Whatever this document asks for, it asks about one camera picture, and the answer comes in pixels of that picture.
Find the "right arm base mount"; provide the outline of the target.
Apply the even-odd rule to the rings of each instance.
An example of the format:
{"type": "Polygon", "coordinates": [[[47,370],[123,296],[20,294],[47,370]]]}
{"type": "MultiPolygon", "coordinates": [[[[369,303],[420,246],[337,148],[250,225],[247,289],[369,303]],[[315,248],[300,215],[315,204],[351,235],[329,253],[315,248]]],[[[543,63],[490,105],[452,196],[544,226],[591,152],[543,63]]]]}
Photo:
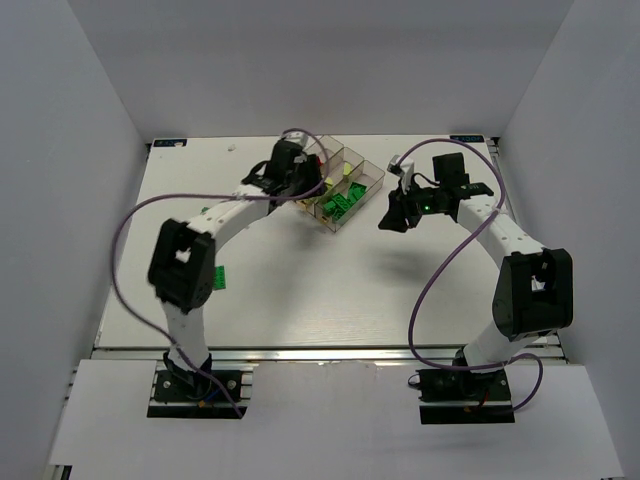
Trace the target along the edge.
{"type": "Polygon", "coordinates": [[[419,393],[422,425],[513,424],[511,391],[504,370],[490,373],[417,370],[407,380],[419,393]]]}

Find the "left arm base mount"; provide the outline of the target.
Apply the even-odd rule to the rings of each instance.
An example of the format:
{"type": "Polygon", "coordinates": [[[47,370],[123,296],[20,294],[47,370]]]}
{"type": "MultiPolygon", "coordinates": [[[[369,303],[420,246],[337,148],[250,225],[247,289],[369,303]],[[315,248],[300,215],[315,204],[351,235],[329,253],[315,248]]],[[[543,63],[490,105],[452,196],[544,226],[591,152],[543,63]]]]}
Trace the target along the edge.
{"type": "MultiPolygon", "coordinates": [[[[226,389],[242,414],[250,399],[249,372],[223,369],[212,370],[208,359],[202,368],[216,377],[226,389]]],[[[207,377],[184,370],[163,354],[163,367],[156,369],[149,403],[148,418],[162,419],[230,419],[239,420],[234,407],[221,388],[207,377]]]]}

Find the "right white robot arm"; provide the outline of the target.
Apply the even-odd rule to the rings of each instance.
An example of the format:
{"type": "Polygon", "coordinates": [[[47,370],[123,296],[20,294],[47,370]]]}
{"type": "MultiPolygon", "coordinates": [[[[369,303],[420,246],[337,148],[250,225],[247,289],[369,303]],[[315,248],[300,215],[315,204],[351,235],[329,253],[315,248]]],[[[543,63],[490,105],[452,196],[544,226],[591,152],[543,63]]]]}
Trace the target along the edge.
{"type": "Polygon", "coordinates": [[[394,156],[387,167],[398,177],[381,230],[405,233],[426,215],[442,214],[465,228],[499,269],[487,327],[461,350],[458,365],[488,373],[505,365],[529,342],[571,325],[573,261],[529,236],[502,212],[493,190],[471,181],[460,153],[433,159],[435,183],[417,184],[414,162],[394,156]]]}

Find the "long green lego brick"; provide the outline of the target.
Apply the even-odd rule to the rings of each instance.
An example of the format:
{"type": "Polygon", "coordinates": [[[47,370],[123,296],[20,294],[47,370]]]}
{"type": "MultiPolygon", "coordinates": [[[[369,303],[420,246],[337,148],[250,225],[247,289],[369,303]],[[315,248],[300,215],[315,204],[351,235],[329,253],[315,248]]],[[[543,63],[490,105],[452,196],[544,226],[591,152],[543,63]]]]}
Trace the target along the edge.
{"type": "Polygon", "coordinates": [[[224,290],[225,288],[226,288],[225,267],[223,265],[219,265],[215,268],[215,271],[214,271],[213,289],[224,290]]]}

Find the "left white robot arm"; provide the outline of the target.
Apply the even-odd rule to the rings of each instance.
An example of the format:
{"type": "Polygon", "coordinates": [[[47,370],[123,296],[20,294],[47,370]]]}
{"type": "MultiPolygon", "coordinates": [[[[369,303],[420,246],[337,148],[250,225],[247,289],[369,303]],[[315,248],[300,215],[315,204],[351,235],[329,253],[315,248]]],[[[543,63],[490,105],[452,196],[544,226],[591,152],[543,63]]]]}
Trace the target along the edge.
{"type": "Polygon", "coordinates": [[[164,364],[189,389],[207,381],[200,371],[211,371],[203,306],[214,289],[219,250],[289,197],[306,199],[323,192],[322,163],[305,151],[307,142],[303,132],[284,134],[270,158],[256,164],[229,199],[187,221],[169,219],[160,228],[147,279],[161,302],[171,337],[164,364]]]}

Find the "green lego brick bottom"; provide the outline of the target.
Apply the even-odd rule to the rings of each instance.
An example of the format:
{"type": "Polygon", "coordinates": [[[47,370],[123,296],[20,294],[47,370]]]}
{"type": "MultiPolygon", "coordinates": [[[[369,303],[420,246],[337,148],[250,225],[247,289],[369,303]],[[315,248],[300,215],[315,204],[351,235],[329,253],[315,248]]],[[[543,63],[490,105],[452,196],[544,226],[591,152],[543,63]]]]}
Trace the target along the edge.
{"type": "Polygon", "coordinates": [[[337,222],[345,213],[340,203],[335,200],[329,200],[322,206],[322,214],[327,219],[337,222]]]}

